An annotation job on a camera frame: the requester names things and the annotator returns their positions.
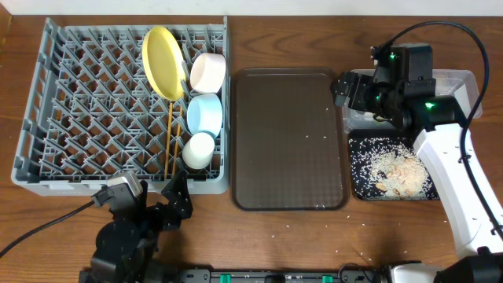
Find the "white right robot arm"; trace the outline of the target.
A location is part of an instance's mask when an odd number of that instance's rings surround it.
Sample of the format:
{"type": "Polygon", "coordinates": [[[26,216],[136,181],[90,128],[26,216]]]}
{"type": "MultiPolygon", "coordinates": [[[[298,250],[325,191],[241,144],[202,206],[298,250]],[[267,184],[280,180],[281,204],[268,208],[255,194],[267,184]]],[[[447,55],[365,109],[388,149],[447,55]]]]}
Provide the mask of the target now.
{"type": "Polygon", "coordinates": [[[502,206],[480,166],[455,97],[438,96],[426,43],[372,48],[372,75],[344,72],[332,85],[337,106],[376,114],[413,134],[446,211],[459,260],[443,269],[423,263],[383,268],[377,282],[500,282],[502,206]]]}

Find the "light blue bowl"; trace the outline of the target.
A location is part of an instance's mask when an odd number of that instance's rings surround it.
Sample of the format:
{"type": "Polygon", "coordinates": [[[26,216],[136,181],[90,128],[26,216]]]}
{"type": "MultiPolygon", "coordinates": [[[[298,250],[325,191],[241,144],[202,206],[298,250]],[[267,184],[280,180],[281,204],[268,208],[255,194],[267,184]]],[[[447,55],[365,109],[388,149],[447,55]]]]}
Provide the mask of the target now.
{"type": "Polygon", "coordinates": [[[216,94],[201,94],[191,100],[187,124],[192,135],[204,132],[216,139],[222,129],[222,103],[216,94]]]}

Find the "yellow plate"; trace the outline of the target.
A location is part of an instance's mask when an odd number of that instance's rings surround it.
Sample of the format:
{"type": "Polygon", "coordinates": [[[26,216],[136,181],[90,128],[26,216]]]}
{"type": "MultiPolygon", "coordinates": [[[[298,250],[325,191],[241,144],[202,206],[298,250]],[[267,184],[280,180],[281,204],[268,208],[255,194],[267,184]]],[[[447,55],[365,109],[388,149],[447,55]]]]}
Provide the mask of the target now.
{"type": "Polygon", "coordinates": [[[144,37],[142,65],[150,86],[169,101],[182,97],[182,80],[185,80],[183,56],[175,37],[162,26],[150,29],[144,37]]]}

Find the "small pale green cup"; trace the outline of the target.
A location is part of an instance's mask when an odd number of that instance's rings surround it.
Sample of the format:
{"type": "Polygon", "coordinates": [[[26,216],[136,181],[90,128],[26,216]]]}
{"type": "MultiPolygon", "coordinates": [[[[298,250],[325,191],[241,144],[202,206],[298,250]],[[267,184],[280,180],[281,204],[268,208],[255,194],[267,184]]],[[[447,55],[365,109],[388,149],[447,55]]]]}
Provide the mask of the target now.
{"type": "Polygon", "coordinates": [[[192,169],[203,169],[209,165],[215,149],[215,140],[207,133],[194,134],[184,146],[182,159],[192,169]]]}

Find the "wooden chopstick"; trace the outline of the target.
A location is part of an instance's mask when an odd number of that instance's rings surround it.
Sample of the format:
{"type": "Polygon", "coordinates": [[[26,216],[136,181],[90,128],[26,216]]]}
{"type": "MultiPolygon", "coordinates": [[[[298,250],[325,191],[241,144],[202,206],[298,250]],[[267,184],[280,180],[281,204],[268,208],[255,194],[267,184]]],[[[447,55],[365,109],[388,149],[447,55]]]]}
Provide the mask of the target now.
{"type": "Polygon", "coordinates": [[[172,112],[173,112],[173,102],[170,101],[169,109],[168,109],[168,121],[167,121],[167,139],[166,139],[166,150],[165,150],[165,165],[164,165],[164,180],[167,180],[169,175],[169,160],[170,160],[170,147],[171,147],[171,121],[172,121],[172,112]]]}
{"type": "Polygon", "coordinates": [[[176,128],[176,136],[175,136],[175,144],[174,144],[174,158],[173,158],[173,164],[172,164],[172,171],[171,171],[171,174],[172,174],[172,177],[174,177],[174,175],[176,174],[176,171],[177,171],[177,159],[178,159],[178,138],[180,137],[180,134],[182,132],[182,126],[181,126],[181,123],[180,123],[180,119],[183,118],[183,107],[180,106],[179,107],[179,116],[178,116],[178,124],[177,124],[177,128],[176,128]]]}

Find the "pink white bowl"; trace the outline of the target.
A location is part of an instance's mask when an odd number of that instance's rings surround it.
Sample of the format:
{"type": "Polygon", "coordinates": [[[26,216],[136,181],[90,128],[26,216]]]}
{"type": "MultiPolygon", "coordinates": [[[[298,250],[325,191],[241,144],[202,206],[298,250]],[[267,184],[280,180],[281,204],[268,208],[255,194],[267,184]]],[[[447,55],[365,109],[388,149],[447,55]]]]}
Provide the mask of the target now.
{"type": "Polygon", "coordinates": [[[226,59],[217,53],[202,53],[193,63],[190,85],[200,94],[217,93],[226,75],[226,59]]]}

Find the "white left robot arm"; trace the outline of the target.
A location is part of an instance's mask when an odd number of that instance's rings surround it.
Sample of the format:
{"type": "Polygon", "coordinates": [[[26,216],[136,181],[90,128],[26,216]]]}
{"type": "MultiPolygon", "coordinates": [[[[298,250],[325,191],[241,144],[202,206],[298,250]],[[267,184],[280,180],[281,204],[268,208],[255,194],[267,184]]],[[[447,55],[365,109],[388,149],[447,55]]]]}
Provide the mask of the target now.
{"type": "Polygon", "coordinates": [[[193,213],[187,174],[179,171],[164,186],[167,204],[147,205],[148,183],[133,171],[111,177],[91,199],[109,206],[112,221],[97,234],[90,268],[79,273],[80,282],[139,282],[155,252],[163,231],[180,228],[193,213]]]}

